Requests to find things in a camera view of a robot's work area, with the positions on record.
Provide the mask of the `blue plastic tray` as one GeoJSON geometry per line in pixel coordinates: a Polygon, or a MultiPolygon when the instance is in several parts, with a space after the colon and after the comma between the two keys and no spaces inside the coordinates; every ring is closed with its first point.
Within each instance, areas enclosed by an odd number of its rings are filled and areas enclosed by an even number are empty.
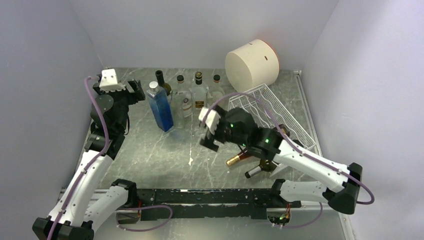
{"type": "Polygon", "coordinates": [[[168,132],[174,126],[174,121],[166,90],[158,82],[151,81],[146,96],[157,126],[168,132]]]}

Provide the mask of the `green wine bottle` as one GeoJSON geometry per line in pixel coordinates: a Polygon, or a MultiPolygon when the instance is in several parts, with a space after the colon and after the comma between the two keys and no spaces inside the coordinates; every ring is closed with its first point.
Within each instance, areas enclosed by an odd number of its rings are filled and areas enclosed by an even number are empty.
{"type": "Polygon", "coordinates": [[[159,86],[165,89],[167,97],[171,97],[172,88],[167,82],[165,82],[163,71],[157,70],[155,72],[155,76],[159,86]]]}

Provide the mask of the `clear flask bottle black cap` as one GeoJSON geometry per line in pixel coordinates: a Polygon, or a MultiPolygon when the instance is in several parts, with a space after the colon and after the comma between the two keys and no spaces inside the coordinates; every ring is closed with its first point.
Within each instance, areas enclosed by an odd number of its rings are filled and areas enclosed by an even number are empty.
{"type": "Polygon", "coordinates": [[[209,87],[208,93],[207,93],[207,103],[209,106],[225,95],[225,92],[220,85],[220,80],[221,80],[220,75],[215,74],[213,76],[213,83],[209,87]]]}

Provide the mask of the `dark bottle black cap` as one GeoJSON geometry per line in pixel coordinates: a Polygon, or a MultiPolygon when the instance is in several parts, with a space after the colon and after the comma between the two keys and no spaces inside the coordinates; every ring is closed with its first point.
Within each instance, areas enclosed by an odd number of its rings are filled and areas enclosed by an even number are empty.
{"type": "Polygon", "coordinates": [[[200,110],[207,106],[208,87],[203,81],[203,74],[197,71],[194,74],[194,83],[191,87],[193,106],[200,110]]]}

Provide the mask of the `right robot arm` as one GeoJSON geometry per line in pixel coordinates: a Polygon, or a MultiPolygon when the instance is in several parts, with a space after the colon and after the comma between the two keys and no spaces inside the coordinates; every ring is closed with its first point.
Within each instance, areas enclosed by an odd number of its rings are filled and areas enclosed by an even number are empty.
{"type": "Polygon", "coordinates": [[[200,141],[202,146],[217,151],[215,141],[233,143],[243,146],[256,158],[269,160],[278,167],[292,167],[314,178],[307,182],[275,180],[269,197],[275,207],[287,202],[309,201],[325,203],[347,215],[355,212],[363,172],[361,165],[355,162],[345,165],[317,155],[281,135],[276,128],[258,126],[253,116],[242,108],[226,111],[219,106],[203,107],[198,119],[200,125],[207,128],[200,141]]]}

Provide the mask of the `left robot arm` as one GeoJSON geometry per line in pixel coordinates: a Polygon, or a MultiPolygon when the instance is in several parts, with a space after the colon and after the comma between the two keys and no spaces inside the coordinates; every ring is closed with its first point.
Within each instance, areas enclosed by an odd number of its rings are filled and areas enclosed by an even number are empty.
{"type": "Polygon", "coordinates": [[[64,194],[47,217],[37,218],[32,231],[40,240],[91,240],[104,221],[119,208],[137,208],[136,183],[115,180],[95,203],[91,198],[115,160],[129,132],[129,107],[145,100],[141,82],[131,79],[104,90],[103,75],[86,91],[91,100],[91,124],[82,158],[64,194]]]}

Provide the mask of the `red wine bottle gold cap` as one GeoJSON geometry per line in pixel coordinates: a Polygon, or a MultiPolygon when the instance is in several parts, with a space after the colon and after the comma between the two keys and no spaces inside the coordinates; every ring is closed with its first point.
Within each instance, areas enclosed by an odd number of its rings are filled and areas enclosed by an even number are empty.
{"type": "Polygon", "coordinates": [[[225,162],[225,164],[226,164],[228,167],[231,167],[231,166],[233,166],[233,165],[235,165],[235,164],[239,163],[239,162],[240,162],[240,161],[242,161],[242,160],[245,160],[245,159],[250,158],[251,156],[252,156],[252,155],[251,155],[251,154],[249,154],[248,152],[246,152],[246,151],[241,151],[241,152],[239,152],[238,154],[236,154],[235,156],[233,156],[232,158],[228,159],[228,160],[225,162]]]}

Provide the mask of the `cream cylindrical container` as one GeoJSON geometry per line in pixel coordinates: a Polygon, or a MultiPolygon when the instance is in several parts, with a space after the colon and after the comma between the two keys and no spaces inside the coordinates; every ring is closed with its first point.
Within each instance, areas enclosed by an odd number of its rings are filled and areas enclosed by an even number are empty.
{"type": "Polygon", "coordinates": [[[280,72],[276,51],[265,41],[255,39],[227,53],[226,76],[237,92],[245,92],[262,84],[273,84],[280,72]]]}

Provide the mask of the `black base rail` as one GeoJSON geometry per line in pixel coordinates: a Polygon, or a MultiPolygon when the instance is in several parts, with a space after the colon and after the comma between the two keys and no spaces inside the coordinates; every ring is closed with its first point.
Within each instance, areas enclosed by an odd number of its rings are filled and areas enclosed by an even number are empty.
{"type": "Polygon", "coordinates": [[[149,189],[137,190],[140,207],[166,205],[172,209],[155,208],[144,211],[120,209],[116,216],[120,224],[139,221],[202,218],[249,217],[266,220],[270,209],[300,208],[300,201],[283,202],[272,199],[269,188],[213,188],[213,189],[149,189]]]}

